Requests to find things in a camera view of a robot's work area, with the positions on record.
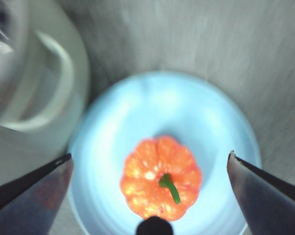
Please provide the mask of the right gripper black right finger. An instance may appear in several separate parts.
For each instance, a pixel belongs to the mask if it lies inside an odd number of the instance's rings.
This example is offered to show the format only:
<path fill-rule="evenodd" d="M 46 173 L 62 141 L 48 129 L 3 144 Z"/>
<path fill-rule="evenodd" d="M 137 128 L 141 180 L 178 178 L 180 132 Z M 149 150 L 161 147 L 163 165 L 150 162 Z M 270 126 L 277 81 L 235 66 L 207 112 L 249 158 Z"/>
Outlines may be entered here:
<path fill-rule="evenodd" d="M 254 235 L 295 235 L 295 186 L 237 157 L 227 160 L 229 181 Z"/>

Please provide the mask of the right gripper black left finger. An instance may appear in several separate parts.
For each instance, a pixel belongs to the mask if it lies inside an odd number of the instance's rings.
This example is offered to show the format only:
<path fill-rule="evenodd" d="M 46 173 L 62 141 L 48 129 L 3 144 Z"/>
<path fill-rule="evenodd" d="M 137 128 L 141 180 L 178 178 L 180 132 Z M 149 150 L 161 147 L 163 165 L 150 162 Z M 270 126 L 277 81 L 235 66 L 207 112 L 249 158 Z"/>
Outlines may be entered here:
<path fill-rule="evenodd" d="M 67 193 L 70 154 L 0 186 L 0 235 L 46 235 Z"/>

